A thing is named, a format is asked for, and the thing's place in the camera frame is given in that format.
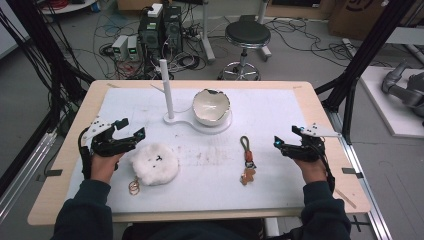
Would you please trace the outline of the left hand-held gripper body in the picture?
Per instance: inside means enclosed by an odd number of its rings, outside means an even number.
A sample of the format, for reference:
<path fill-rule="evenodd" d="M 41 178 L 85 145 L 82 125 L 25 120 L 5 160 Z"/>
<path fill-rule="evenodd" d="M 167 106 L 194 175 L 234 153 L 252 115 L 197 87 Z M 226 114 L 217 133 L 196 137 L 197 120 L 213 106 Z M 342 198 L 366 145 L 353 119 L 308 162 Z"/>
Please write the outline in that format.
<path fill-rule="evenodd" d="M 137 143 L 133 140 L 133 136 L 115 139 L 113 134 L 116 130 L 111 124 L 102 117 L 96 116 L 90 126 L 82 131 L 81 138 L 84 141 L 90 140 L 90 149 L 102 157 L 110 157 L 135 149 Z"/>

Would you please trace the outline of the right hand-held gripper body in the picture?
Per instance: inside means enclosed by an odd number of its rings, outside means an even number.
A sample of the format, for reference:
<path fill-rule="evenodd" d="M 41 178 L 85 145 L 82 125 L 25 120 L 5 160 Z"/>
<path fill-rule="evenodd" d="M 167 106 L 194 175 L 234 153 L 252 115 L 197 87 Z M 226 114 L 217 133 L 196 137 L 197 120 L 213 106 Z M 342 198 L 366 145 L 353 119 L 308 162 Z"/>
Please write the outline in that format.
<path fill-rule="evenodd" d="M 287 147 L 280 149 L 283 156 L 305 162 L 323 160 L 325 156 L 324 138 L 341 137 L 340 133 L 316 123 L 303 128 L 300 145 L 286 143 Z"/>

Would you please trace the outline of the person's right hand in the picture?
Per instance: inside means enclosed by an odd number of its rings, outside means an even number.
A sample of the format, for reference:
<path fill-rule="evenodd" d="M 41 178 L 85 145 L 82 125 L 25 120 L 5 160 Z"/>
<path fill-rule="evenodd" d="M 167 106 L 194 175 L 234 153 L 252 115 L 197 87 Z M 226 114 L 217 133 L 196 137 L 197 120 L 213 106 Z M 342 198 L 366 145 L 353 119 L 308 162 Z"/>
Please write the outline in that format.
<path fill-rule="evenodd" d="M 327 180 L 326 168 L 321 160 L 305 162 L 295 159 L 294 162 L 300 168 L 306 184 Z"/>

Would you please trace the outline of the person's left hand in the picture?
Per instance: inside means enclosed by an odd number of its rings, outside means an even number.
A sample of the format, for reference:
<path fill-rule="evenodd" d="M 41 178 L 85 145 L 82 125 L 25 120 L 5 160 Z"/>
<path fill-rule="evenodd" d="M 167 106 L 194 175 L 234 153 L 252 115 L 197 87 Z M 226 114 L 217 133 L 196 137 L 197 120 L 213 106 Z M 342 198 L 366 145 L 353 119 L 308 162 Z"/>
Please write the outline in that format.
<path fill-rule="evenodd" d="M 122 156 L 123 154 L 102 157 L 94 154 L 91 160 L 91 180 L 109 184 L 115 171 L 115 165 L 119 163 Z"/>

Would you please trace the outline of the white branched stand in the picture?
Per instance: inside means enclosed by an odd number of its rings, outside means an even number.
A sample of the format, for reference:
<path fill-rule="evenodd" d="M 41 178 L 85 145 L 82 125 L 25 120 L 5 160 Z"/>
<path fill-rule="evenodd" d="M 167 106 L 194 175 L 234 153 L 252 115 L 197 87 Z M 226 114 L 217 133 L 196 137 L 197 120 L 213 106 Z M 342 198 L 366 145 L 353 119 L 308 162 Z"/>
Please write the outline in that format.
<path fill-rule="evenodd" d="M 173 99 L 172 99 L 172 91 L 171 91 L 171 85 L 170 85 L 167 60 L 160 59 L 159 66 L 160 66 L 160 74 L 161 74 L 163 88 L 155 87 L 155 89 L 162 92 L 165 96 L 167 113 L 163 116 L 163 120 L 166 124 L 168 125 L 186 124 L 192 127 L 194 130 L 203 134 L 208 134 L 208 135 L 216 135 L 216 134 L 222 133 L 231 126 L 232 110 L 230 110 L 230 114 L 228 118 L 224 121 L 224 123 L 219 126 L 208 127 L 199 123 L 196 120 L 192 110 L 192 102 L 194 97 L 192 98 L 191 105 L 187 110 L 175 111 L 174 105 L 173 105 Z"/>

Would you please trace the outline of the wooden table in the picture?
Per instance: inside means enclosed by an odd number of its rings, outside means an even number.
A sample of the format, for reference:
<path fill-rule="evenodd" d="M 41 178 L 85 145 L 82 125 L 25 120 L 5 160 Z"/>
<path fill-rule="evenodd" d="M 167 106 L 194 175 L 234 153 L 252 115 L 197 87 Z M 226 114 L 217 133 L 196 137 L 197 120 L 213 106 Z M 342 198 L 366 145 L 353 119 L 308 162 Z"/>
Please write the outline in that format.
<path fill-rule="evenodd" d="M 116 222 L 184 221 L 297 216 L 304 186 L 297 165 L 275 148 L 274 140 L 296 145 L 294 126 L 313 124 L 325 139 L 325 153 L 335 178 L 333 195 L 348 213 L 370 209 L 358 177 L 312 87 L 306 81 L 173 80 L 173 119 L 159 80 L 97 80 L 65 138 L 49 177 L 28 216 L 31 225 L 52 225 L 63 203 L 72 198 L 84 177 L 78 147 L 81 132 L 96 118 L 109 123 L 127 119 L 116 132 L 125 138 L 139 129 L 144 148 L 161 143 L 179 161 L 177 176 L 159 186 L 142 185 L 136 195 L 128 185 L 135 179 L 126 153 L 114 169 L 107 204 Z"/>

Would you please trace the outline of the white eggshell-shaped bowl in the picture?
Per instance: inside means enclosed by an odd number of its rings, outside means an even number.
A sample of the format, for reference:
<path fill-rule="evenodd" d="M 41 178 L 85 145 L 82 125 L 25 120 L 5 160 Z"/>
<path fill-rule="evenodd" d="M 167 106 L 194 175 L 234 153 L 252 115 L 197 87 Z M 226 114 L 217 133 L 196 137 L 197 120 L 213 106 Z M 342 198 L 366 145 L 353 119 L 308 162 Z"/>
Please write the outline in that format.
<path fill-rule="evenodd" d="M 219 126 L 228 118 L 231 110 L 228 96 L 219 90 L 203 89 L 192 102 L 196 120 L 208 127 Z"/>

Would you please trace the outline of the grey power supply unit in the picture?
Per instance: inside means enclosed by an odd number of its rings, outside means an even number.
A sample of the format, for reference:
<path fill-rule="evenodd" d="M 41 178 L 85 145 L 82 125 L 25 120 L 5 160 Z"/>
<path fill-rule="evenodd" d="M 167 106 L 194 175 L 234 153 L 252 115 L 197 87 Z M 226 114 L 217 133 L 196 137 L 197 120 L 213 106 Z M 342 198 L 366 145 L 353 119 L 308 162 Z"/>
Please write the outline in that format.
<path fill-rule="evenodd" d="M 126 35 L 119 36 L 112 44 L 114 57 L 117 61 L 124 61 L 128 56 L 128 37 Z"/>
<path fill-rule="evenodd" d="M 128 37 L 128 55 L 131 61 L 138 61 L 139 57 L 139 49 L 138 49 L 138 40 L 135 35 Z"/>

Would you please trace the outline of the white table mat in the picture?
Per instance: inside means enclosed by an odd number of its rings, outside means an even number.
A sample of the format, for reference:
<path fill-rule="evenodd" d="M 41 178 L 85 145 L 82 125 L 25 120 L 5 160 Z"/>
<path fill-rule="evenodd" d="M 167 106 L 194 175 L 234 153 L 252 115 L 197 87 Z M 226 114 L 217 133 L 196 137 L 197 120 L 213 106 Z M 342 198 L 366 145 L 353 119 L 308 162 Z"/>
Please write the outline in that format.
<path fill-rule="evenodd" d="M 304 125 L 291 90 L 228 89 L 231 126 L 207 135 L 186 124 L 168 125 L 165 96 L 158 90 L 114 88 L 107 91 L 98 112 L 108 122 L 127 118 L 129 125 L 116 132 L 118 139 L 145 128 L 142 146 L 163 143 L 179 160 L 179 173 L 168 184 L 142 186 L 137 195 L 128 191 L 135 174 L 123 157 L 111 180 L 108 204 L 116 214 L 218 210 L 300 208 L 304 181 L 291 159 L 273 145 L 278 136 L 296 144 L 292 125 Z M 240 137 L 247 136 L 256 165 L 254 181 L 243 186 L 244 150 Z"/>

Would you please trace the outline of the white floor board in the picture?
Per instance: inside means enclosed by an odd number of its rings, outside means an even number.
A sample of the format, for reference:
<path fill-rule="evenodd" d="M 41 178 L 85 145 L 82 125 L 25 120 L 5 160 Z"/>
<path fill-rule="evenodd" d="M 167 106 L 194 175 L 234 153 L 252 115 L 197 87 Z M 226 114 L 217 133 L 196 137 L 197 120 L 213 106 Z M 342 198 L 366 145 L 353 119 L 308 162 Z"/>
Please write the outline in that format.
<path fill-rule="evenodd" d="M 383 79 L 390 71 L 392 68 L 369 66 L 361 76 L 362 85 L 392 136 L 424 139 L 424 118 L 381 90 Z"/>

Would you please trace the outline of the black computer tower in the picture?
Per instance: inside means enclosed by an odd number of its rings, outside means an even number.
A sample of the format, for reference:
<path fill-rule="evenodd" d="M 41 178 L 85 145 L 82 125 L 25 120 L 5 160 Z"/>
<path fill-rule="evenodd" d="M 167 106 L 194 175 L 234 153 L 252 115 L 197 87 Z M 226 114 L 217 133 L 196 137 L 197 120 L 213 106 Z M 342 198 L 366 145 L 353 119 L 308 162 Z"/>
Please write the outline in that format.
<path fill-rule="evenodd" d="M 164 11 L 164 28 L 167 48 L 169 52 L 182 51 L 182 22 L 181 7 L 168 6 Z"/>
<path fill-rule="evenodd" d="M 138 35 L 145 61 L 159 61 L 162 44 L 164 43 L 162 11 L 156 12 L 152 7 L 144 8 L 138 27 Z"/>

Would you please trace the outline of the white metal stand leg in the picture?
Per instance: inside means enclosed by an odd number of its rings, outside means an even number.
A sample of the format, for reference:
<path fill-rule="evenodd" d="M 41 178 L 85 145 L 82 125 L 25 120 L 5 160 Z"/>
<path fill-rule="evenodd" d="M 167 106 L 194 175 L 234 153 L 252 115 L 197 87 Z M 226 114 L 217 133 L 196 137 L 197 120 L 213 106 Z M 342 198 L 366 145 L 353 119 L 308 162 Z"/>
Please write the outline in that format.
<path fill-rule="evenodd" d="M 208 4 L 209 0 L 202 0 L 202 31 L 200 32 L 200 37 L 202 47 L 207 58 L 207 63 L 212 64 L 216 58 L 208 36 Z"/>
<path fill-rule="evenodd" d="M 262 43 L 260 46 L 260 51 L 263 54 L 264 61 L 267 61 L 272 56 L 272 53 L 267 47 L 270 41 L 271 34 L 269 30 L 266 28 L 266 26 L 264 25 L 264 18 L 265 18 L 268 2 L 269 0 L 260 0 L 260 5 L 259 5 L 259 10 L 257 15 L 257 23 L 261 26 L 260 33 L 261 33 Z"/>

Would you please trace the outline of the black round stool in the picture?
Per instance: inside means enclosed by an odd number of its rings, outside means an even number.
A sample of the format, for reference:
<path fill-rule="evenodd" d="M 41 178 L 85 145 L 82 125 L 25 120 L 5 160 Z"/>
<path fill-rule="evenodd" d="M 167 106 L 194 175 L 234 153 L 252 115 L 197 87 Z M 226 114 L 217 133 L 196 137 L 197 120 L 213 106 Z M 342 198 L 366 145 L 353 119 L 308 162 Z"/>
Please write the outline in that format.
<path fill-rule="evenodd" d="M 248 49 L 260 49 L 261 26 L 256 21 L 236 21 L 230 23 L 225 29 L 226 40 L 242 48 L 238 61 L 226 65 L 219 73 L 218 80 L 246 80 L 260 81 L 261 74 L 252 64 L 247 62 Z"/>

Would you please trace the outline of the person's lap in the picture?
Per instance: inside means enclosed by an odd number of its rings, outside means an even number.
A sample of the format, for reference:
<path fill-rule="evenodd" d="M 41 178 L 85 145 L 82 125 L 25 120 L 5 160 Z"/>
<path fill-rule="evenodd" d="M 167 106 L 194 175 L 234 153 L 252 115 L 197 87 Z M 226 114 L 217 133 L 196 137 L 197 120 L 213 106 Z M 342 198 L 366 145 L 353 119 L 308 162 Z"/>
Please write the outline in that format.
<path fill-rule="evenodd" d="M 261 218 L 148 222 L 127 227 L 122 240 L 264 240 Z"/>

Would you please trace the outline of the white box on tower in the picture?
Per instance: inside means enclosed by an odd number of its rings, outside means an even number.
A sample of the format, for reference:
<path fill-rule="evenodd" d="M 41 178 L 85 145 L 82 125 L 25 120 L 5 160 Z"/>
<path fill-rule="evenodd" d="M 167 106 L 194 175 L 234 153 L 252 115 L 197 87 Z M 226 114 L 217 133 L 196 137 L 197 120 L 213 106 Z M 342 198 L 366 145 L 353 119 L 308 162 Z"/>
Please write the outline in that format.
<path fill-rule="evenodd" d="M 162 10 L 163 10 L 163 5 L 162 4 L 160 4 L 160 3 L 154 3 L 150 7 L 149 11 L 147 12 L 147 15 L 149 17 L 152 17 L 152 18 L 157 18 L 162 13 Z"/>

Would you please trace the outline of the brown cardboard box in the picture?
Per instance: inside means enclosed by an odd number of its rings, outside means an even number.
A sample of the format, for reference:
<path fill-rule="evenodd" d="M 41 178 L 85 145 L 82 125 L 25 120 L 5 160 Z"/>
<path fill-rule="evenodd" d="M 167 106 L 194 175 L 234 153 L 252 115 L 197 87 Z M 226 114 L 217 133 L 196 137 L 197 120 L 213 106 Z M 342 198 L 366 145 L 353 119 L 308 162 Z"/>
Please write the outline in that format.
<path fill-rule="evenodd" d="M 414 0 L 407 13 L 400 18 L 399 9 L 386 12 L 392 0 L 336 0 L 329 21 L 330 35 L 354 40 L 364 40 L 374 25 L 384 16 L 385 27 L 393 18 L 399 20 L 398 25 L 404 25 L 409 19 L 411 24 L 417 24 L 424 19 L 424 6 L 419 9 L 424 0 Z"/>

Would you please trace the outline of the gingerbread figure keychain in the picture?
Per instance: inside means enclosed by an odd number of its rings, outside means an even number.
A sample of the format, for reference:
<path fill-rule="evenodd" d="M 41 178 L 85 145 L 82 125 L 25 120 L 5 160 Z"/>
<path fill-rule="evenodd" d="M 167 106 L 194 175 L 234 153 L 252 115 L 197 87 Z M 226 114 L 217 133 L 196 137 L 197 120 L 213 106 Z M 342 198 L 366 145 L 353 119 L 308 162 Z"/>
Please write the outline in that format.
<path fill-rule="evenodd" d="M 244 171 L 241 174 L 240 182 L 243 186 L 254 181 L 254 175 L 256 174 L 256 165 L 253 161 L 253 154 L 250 149 L 250 141 L 247 136 L 240 137 L 240 143 L 244 150 Z"/>

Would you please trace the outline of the white fluffy keychain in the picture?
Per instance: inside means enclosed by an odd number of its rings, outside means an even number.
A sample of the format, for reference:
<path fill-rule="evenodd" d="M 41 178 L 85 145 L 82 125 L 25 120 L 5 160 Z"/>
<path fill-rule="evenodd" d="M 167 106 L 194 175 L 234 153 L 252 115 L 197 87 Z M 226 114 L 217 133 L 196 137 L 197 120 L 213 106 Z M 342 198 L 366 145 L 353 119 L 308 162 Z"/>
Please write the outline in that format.
<path fill-rule="evenodd" d="M 173 150 L 160 143 L 146 145 L 131 158 L 130 163 L 135 173 L 129 183 L 131 195 L 140 192 L 140 186 L 157 186 L 171 182 L 179 172 L 179 161 Z"/>

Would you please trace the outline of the aluminium rail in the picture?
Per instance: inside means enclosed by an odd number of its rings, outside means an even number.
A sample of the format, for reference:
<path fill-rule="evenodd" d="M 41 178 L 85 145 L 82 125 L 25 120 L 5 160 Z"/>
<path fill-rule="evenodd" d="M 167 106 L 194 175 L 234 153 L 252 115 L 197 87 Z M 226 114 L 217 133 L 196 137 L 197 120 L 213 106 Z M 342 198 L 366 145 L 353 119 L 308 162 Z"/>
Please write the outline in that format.
<path fill-rule="evenodd" d="M 23 193 L 30 180 L 44 161 L 57 139 L 57 133 L 45 133 L 43 137 L 24 158 L 24 164 L 13 178 L 5 193 L 0 197 L 0 225 L 7 218 L 16 201 Z"/>
<path fill-rule="evenodd" d="M 336 179 L 334 196 L 348 214 L 364 214 L 377 240 L 392 240 L 355 149 L 343 137 L 325 138 L 326 155 Z"/>

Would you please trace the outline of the black metal frame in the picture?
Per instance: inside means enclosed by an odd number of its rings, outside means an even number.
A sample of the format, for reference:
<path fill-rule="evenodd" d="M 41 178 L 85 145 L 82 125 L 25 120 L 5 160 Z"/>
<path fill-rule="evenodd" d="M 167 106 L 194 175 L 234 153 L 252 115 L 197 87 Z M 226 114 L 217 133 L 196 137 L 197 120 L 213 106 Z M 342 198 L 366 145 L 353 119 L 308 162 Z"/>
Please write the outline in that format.
<path fill-rule="evenodd" d="M 5 0 L 18 21 L 28 33 L 35 45 L 31 47 L 22 34 L 15 28 L 0 8 L 0 24 L 15 40 L 33 66 L 37 76 L 49 93 L 49 111 L 34 131 L 30 139 L 0 177 L 0 197 L 10 188 L 12 181 L 23 168 L 26 158 L 35 144 L 46 132 L 51 132 L 59 123 L 60 111 L 70 102 L 78 103 L 87 91 L 81 82 L 91 85 L 94 78 L 84 73 L 77 65 L 65 59 L 51 31 L 46 26 L 44 15 L 36 0 Z"/>
<path fill-rule="evenodd" d="M 331 90 L 329 96 L 322 101 L 323 107 L 331 113 L 337 113 L 340 104 L 345 102 L 341 134 L 349 145 L 352 144 L 351 122 L 356 85 L 363 72 L 414 3 L 415 0 L 389 0 L 346 69 L 339 77 L 315 89 L 317 95 Z"/>

